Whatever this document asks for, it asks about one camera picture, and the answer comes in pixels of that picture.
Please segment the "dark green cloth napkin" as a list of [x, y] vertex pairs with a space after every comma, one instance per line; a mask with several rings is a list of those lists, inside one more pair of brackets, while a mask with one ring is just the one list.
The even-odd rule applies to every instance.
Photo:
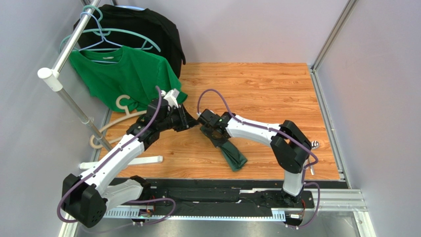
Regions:
[[223, 157], [233, 172], [239, 171], [244, 167], [248, 160], [232, 142], [228, 139], [218, 140], [212, 138], [210, 131], [207, 131], [204, 126], [201, 126], [200, 130], [207, 138], [209, 138], [213, 146], [221, 151]]

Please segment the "shiny metal spoon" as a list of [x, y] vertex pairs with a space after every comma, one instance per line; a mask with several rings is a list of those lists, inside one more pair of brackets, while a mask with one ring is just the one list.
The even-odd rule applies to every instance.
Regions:
[[320, 143], [318, 141], [314, 140], [311, 142], [311, 148], [313, 150], [318, 149], [319, 147], [320, 147]]

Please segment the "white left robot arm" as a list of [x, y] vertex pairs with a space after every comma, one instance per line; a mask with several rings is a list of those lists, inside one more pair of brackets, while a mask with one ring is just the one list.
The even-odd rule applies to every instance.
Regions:
[[145, 152], [160, 133], [166, 130], [185, 131], [198, 125], [180, 104], [152, 103], [146, 114], [141, 115], [126, 131], [116, 147], [92, 168], [80, 175], [69, 174], [63, 181], [62, 198], [57, 207], [57, 216], [63, 222], [61, 211], [73, 217], [72, 222], [80, 222], [91, 228], [99, 223], [106, 211], [139, 198], [150, 184], [139, 176], [132, 176], [119, 185], [111, 185], [128, 164]]

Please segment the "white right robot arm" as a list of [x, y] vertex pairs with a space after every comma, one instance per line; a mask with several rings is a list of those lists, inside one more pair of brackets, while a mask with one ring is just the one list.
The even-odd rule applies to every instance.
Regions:
[[228, 112], [219, 116], [208, 109], [199, 113], [198, 122], [216, 147], [230, 138], [247, 139], [270, 147], [277, 163], [284, 169], [283, 191], [292, 197], [301, 194], [312, 146], [295, 123], [289, 120], [282, 124], [262, 123]]

